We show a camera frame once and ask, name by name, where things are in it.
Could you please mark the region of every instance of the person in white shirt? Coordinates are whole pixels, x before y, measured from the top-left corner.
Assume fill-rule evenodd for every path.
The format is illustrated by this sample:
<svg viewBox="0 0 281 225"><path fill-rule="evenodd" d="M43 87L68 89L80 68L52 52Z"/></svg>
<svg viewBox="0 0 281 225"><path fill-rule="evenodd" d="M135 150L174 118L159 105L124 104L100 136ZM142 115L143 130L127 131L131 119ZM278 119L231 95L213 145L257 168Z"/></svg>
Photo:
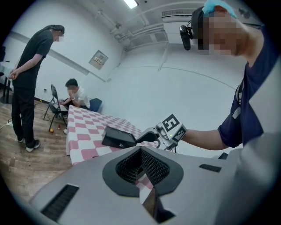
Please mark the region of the person in white shirt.
<svg viewBox="0 0 281 225"><path fill-rule="evenodd" d="M64 105L65 107L74 105L83 109L90 108L90 101L85 89L78 86L78 83L74 78L66 82L65 86L67 87L69 98L67 98L64 102L59 102L60 105Z"/></svg>

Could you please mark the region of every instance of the ear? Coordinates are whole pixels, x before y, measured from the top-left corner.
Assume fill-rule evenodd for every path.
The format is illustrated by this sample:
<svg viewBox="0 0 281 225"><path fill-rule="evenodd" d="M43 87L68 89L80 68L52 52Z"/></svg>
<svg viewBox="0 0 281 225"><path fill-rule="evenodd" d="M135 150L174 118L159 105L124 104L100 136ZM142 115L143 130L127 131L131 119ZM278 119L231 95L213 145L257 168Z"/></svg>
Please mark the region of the ear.
<svg viewBox="0 0 281 225"><path fill-rule="evenodd" d="M225 12L225 13L228 12L224 7L222 7L222 6L220 6L220 5L216 5L216 6L214 7L214 9L215 9L215 12Z"/></svg>

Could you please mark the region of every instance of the table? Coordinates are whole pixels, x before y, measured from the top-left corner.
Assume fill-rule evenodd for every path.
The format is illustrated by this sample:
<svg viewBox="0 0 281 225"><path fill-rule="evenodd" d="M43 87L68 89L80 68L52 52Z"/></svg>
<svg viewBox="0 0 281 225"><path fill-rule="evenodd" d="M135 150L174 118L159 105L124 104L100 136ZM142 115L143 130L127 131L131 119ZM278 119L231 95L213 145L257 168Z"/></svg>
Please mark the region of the table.
<svg viewBox="0 0 281 225"><path fill-rule="evenodd" d="M93 157L120 150L101 144L106 126L132 133L136 138L141 133L141 130L124 119L105 116L72 105L68 109L67 122L66 154L70 155L73 166ZM142 142L137 145L157 147L158 142ZM148 177L143 175L137 180L136 186L140 189L140 203L143 203L153 185Z"/></svg>
<svg viewBox="0 0 281 225"><path fill-rule="evenodd" d="M12 69L14 69L14 65L12 63L0 62L0 72L2 72L5 75L4 91L3 91L3 96L0 98L0 102L4 104L12 103L12 95L9 95L11 79L8 79Z"/></svg>

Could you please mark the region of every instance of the pink and white checkered tablecloth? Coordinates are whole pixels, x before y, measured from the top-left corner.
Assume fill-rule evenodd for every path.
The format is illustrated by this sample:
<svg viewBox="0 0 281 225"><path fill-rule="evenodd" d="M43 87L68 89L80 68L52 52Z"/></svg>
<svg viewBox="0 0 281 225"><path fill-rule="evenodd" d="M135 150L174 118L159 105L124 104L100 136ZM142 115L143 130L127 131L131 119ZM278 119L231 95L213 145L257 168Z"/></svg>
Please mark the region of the pink and white checkered tablecloth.
<svg viewBox="0 0 281 225"><path fill-rule="evenodd" d="M101 144L106 126L132 133L135 138L141 133L141 130L124 119L105 116L72 105L68 110L67 121L66 144L73 166L93 157L121 150ZM138 145L157 147L158 143L142 142ZM141 190L140 201L142 202L144 196L148 196L153 186L147 176L144 175L137 181L137 187Z"/></svg>

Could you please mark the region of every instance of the wall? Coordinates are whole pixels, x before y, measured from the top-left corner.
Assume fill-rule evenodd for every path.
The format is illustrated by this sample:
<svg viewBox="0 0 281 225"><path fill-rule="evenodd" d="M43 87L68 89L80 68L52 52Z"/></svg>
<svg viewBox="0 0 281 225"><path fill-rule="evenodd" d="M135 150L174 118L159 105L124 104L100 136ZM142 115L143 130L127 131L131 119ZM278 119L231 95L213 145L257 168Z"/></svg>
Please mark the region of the wall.
<svg viewBox="0 0 281 225"><path fill-rule="evenodd" d="M19 19L6 39L5 61L16 63L28 40L38 30L49 24L65 27L63 42L54 42L49 55L41 64L36 84L36 97L50 100L50 84L53 83L60 97L67 97L65 83L75 78L85 86L88 95L95 97L111 71L120 63L122 46L102 26L96 24L93 16L65 0L39 0ZM101 70L89 64L100 50L109 57Z"/></svg>
<svg viewBox="0 0 281 225"><path fill-rule="evenodd" d="M158 44L127 53L111 74L112 80L97 94L104 103L103 113L125 118L142 130L171 113L187 129L216 129L230 112L245 61L170 45L158 71L164 48L165 45ZM177 152L204 157L222 153L184 142L179 144Z"/></svg>

